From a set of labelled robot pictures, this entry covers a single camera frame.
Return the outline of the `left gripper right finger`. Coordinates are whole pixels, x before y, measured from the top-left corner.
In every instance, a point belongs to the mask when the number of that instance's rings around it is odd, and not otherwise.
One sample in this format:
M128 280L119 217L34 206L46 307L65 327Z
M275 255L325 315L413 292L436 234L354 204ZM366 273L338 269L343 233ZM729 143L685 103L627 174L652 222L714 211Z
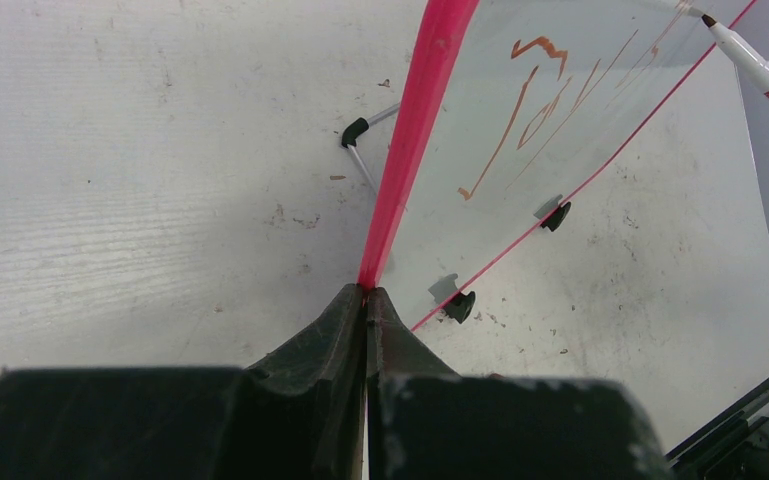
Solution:
M373 479L669 479L650 419L603 379L463 376L367 297Z

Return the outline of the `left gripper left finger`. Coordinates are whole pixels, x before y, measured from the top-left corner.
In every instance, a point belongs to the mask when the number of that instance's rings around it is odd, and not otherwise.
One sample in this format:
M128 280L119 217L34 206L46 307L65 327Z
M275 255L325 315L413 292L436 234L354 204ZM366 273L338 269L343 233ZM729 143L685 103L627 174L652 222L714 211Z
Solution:
M0 479L356 479L363 291L246 367L0 374Z

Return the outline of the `white whiteboard marker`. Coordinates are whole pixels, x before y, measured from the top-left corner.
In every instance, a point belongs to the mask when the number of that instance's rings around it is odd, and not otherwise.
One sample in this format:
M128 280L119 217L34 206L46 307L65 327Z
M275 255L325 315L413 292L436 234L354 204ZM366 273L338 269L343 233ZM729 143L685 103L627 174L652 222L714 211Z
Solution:
M737 32L713 17L703 14L701 20L714 37L717 46L769 101L769 61Z

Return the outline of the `pink framed whiteboard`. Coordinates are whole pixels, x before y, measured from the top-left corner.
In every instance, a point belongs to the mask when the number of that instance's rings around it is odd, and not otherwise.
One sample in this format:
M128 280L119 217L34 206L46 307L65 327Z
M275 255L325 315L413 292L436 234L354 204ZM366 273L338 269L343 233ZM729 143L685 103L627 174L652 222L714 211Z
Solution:
M430 1L358 275L415 325L598 175L747 1Z

